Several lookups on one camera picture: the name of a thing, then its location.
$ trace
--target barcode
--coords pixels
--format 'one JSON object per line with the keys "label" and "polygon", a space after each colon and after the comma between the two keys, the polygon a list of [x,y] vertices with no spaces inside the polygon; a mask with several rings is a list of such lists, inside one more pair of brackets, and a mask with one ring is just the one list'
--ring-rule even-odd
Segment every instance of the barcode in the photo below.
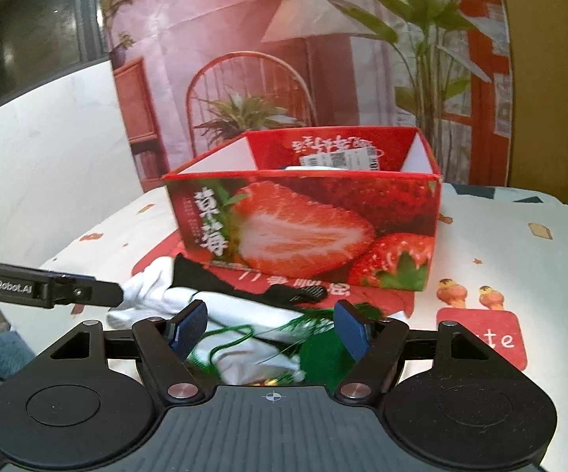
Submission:
{"label": "barcode", "polygon": [[319,160],[316,156],[304,156],[301,158],[301,164],[304,167],[318,167]]}
{"label": "barcode", "polygon": [[332,153],[332,167],[334,168],[347,168],[347,162],[345,161],[345,153]]}
{"label": "barcode", "polygon": [[380,165],[377,162],[377,150],[375,147],[367,147],[367,156],[369,157],[369,169],[380,170]]}

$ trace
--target crosshair symbol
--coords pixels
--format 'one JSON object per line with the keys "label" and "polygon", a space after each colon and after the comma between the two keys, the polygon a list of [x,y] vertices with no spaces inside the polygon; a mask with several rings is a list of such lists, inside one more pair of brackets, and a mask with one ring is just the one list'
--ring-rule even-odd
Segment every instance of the crosshair symbol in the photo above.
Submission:
{"label": "crosshair symbol", "polygon": [[262,397],[267,398],[271,403],[274,403],[275,401],[279,401],[280,399],[285,398],[286,396],[283,396],[279,392],[275,392],[275,390],[273,390],[273,392],[269,392],[266,396]]}

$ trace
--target plant pot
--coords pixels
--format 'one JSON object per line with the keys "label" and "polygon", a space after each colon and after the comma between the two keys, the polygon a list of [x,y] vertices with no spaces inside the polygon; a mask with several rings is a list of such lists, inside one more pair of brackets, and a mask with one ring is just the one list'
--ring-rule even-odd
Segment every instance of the plant pot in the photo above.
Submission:
{"label": "plant pot", "polygon": [[109,52],[109,60],[112,62],[112,68],[116,69],[122,67],[127,61],[127,50],[124,46],[116,46]]}

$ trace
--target black circular disc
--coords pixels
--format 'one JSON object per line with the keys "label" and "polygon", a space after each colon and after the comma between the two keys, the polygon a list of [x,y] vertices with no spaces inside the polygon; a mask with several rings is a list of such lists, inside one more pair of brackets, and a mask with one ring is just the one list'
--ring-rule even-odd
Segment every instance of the black circular disc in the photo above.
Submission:
{"label": "black circular disc", "polygon": [[514,470],[539,461],[556,426],[546,394],[530,381],[432,378],[396,385],[384,406],[391,432],[444,468]]}
{"label": "black circular disc", "polygon": [[79,385],[57,385],[31,397],[26,411],[44,426],[74,426],[96,415],[100,397]]}
{"label": "black circular disc", "polygon": [[155,415],[141,384],[109,369],[54,362],[49,377],[22,371],[0,387],[0,453],[34,470],[76,470],[140,441]]}

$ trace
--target white label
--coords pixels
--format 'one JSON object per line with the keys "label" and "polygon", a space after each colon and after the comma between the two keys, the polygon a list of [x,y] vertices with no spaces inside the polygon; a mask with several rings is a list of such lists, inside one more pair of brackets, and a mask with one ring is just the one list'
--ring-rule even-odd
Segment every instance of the white label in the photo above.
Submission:
{"label": "white label", "polygon": [[375,147],[345,149],[331,153],[311,154],[299,158],[302,167],[332,167],[347,170],[380,170]]}

